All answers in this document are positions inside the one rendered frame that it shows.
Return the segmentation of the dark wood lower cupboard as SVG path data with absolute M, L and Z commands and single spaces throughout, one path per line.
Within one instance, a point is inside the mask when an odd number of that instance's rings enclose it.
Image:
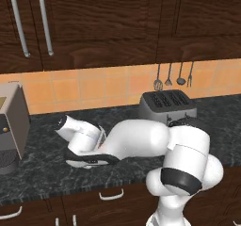
M 184 210 L 191 226 L 234 226 L 241 223 L 241 166 L 224 169 L 222 181 L 192 198 Z

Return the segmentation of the hanging metal spatula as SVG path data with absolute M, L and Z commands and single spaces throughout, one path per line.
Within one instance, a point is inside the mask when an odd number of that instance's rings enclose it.
M 168 74 L 168 78 L 167 78 L 167 80 L 166 80 L 166 82 L 165 82 L 165 85 L 166 85 L 166 86 L 172 86 L 172 82 L 171 82 L 171 80 L 170 80 L 171 65 L 172 65 L 172 63 L 169 64 L 169 74 Z

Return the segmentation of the grey countertop appliance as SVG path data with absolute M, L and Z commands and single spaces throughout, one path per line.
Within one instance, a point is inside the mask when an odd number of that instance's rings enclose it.
M 0 85 L 0 175 L 16 170 L 23 159 L 30 116 L 19 82 Z

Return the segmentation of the silver four-slot toaster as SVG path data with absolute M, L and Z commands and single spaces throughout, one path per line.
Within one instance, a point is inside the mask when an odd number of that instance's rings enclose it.
M 197 106 L 179 89 L 149 91 L 141 95 L 138 116 L 169 125 L 182 118 L 196 118 Z

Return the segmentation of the dark wood drawer front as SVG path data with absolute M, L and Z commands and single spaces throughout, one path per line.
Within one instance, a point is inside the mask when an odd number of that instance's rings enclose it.
M 51 210 L 46 200 L 0 206 L 0 217 L 15 214 L 13 218 L 0 219 L 0 226 L 55 226 Z
M 121 194 L 114 201 L 102 201 L 103 196 Z M 152 196 L 144 183 L 102 188 L 63 196 L 63 206 L 68 226 L 72 226 L 72 215 L 76 215 L 77 226 L 145 226 L 155 211 L 158 198 Z

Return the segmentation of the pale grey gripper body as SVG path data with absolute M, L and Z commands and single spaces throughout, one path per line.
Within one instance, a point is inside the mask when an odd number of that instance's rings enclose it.
M 99 148 L 103 143 L 104 141 L 106 140 L 106 132 L 105 132 L 105 129 L 99 125 L 100 127 L 100 130 L 101 130 L 101 134 L 99 135 L 99 138 L 98 138 L 98 143 L 97 143 L 97 148 Z

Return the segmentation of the hanging metal fork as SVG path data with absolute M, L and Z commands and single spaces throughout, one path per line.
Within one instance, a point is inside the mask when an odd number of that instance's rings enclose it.
M 190 67 L 190 72 L 187 78 L 187 87 L 192 86 L 192 72 L 193 72 L 193 67 L 194 67 L 194 61 L 192 61 L 191 67 Z

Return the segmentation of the dark wood cupboard door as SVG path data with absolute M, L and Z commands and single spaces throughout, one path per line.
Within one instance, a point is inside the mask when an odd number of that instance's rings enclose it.
M 161 0 L 45 0 L 49 56 L 39 0 L 30 0 L 46 71 L 152 64 Z
M 162 0 L 156 60 L 241 58 L 241 0 Z
M 10 0 L 0 0 L 0 73 L 30 73 L 42 70 L 30 0 L 17 0 L 30 57 L 25 57 Z

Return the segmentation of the hanging metal ladle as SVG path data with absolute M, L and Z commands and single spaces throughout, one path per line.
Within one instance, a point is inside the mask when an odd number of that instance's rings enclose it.
M 182 69 L 183 69 L 183 66 L 180 66 L 180 70 L 179 70 L 179 77 L 177 78 L 177 80 L 176 80 L 176 82 L 177 82 L 177 84 L 178 85 L 184 85 L 185 84 L 185 79 L 184 78 L 182 78 L 182 76 L 181 76 L 181 74 L 182 74 Z

